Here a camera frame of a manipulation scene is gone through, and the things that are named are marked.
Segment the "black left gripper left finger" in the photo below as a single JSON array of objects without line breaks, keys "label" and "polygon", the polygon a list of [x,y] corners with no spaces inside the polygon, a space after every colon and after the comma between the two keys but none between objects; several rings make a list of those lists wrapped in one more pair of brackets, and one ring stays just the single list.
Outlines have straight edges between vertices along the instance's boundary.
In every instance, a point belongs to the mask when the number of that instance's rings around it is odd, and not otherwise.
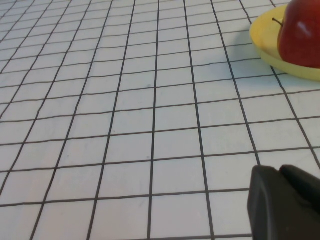
[{"label": "black left gripper left finger", "polygon": [[253,167],[247,211],[254,240],[320,238],[320,208],[313,208],[273,167]]}]

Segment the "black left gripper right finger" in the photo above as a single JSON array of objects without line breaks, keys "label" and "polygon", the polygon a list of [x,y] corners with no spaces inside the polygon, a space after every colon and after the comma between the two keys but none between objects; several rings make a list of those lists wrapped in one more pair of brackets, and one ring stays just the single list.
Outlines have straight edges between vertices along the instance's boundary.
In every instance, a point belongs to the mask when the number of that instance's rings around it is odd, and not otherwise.
[{"label": "black left gripper right finger", "polygon": [[313,208],[320,207],[320,179],[293,165],[283,165],[279,172]]}]

